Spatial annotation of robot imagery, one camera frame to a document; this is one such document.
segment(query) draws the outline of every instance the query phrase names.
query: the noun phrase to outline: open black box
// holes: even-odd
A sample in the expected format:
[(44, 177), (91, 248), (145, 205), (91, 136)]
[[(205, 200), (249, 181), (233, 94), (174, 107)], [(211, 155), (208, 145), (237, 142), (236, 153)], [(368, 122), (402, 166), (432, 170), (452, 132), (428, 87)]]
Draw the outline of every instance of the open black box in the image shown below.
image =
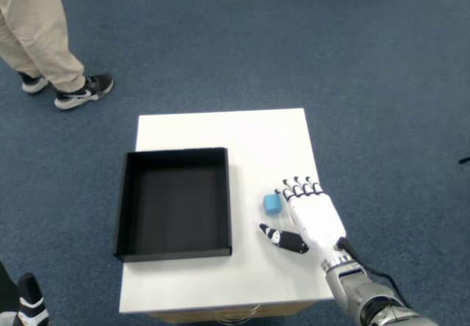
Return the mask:
[(231, 255), (227, 149), (127, 153), (117, 215), (122, 261)]

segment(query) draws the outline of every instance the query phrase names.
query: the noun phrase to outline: white tabletop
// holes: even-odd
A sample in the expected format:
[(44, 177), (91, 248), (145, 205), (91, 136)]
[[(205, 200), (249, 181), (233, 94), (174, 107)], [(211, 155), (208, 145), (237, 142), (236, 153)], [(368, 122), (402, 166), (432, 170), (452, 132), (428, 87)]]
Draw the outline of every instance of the white tabletop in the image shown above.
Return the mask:
[(295, 175), (317, 177), (303, 109), (142, 115), (137, 151), (228, 149), (232, 256), (125, 263), (121, 313), (180, 311), (332, 297), (320, 262), (272, 245), (259, 229), (295, 231), (284, 208), (263, 212), (263, 196)]

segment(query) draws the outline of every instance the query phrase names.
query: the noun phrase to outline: robotic finger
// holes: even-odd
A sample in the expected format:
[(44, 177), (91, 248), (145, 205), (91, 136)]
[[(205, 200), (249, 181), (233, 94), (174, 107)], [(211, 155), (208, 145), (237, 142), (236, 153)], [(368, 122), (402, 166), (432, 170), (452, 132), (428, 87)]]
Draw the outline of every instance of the robotic finger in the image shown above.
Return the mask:
[(264, 223), (260, 224), (259, 227), (276, 247), (282, 247), (283, 249), (299, 254), (305, 254), (308, 251), (308, 246), (302, 240), (300, 234), (288, 231), (279, 231), (268, 227)]

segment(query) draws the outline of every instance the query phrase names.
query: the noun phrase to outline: small blue block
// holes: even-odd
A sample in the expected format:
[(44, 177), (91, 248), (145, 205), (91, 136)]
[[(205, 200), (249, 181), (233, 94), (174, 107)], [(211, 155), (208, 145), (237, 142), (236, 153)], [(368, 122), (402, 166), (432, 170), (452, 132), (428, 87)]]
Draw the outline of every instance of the small blue block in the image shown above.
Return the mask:
[(281, 199), (277, 194), (265, 195), (263, 206), (266, 214), (278, 214), (282, 210)]

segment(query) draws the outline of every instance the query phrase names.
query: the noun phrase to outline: beige pants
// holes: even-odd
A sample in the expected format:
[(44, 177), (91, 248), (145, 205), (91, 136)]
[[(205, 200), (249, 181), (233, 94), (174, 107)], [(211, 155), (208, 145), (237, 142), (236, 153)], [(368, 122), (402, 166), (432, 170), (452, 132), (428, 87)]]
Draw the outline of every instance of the beige pants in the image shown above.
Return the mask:
[(0, 57), (32, 78), (45, 76), (58, 90), (83, 87), (83, 65), (68, 49), (60, 0), (0, 0)]

